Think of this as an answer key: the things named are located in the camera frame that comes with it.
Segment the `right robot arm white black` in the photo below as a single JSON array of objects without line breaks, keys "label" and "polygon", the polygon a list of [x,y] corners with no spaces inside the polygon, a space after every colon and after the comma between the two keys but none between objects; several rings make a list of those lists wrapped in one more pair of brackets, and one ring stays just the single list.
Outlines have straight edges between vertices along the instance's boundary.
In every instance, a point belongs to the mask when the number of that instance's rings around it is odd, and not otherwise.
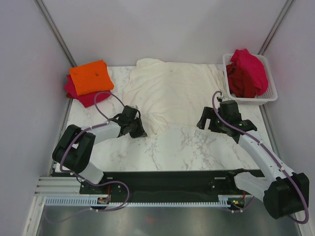
[{"label": "right robot arm white black", "polygon": [[295,220],[298,224],[309,221],[309,185],[304,173],[295,173],[288,165],[264,143],[257,127],[250,120],[243,120],[235,101],[222,101],[219,108],[204,107],[197,123],[199,129],[226,134],[242,147],[258,165],[264,178],[255,177],[244,169],[230,173],[225,181],[230,193],[243,190],[261,200],[269,215],[275,219],[291,216],[304,211],[304,220]]}]

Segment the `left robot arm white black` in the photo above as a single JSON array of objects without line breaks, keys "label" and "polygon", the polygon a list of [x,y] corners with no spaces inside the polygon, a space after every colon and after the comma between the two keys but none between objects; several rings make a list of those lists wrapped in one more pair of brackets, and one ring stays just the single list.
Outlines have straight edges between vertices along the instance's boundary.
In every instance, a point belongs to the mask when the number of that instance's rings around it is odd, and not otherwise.
[{"label": "left robot arm white black", "polygon": [[128,105],[124,106],[121,113],[104,123],[87,128],[69,125],[57,143],[52,159],[59,163],[61,172],[73,173],[88,182],[96,193],[104,193],[108,188],[108,181],[104,179],[104,172],[90,161],[93,147],[126,134],[133,139],[148,136],[140,111]]}]

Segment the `cream white t shirt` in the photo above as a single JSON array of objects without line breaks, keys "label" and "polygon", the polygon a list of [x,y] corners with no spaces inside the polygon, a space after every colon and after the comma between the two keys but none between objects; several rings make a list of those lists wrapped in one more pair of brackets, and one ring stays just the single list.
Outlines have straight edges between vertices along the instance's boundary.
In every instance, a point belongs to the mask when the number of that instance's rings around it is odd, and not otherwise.
[{"label": "cream white t shirt", "polygon": [[131,70],[123,101],[138,108],[151,138],[171,124],[195,128],[217,90],[224,90],[224,74],[215,65],[147,58]]}]

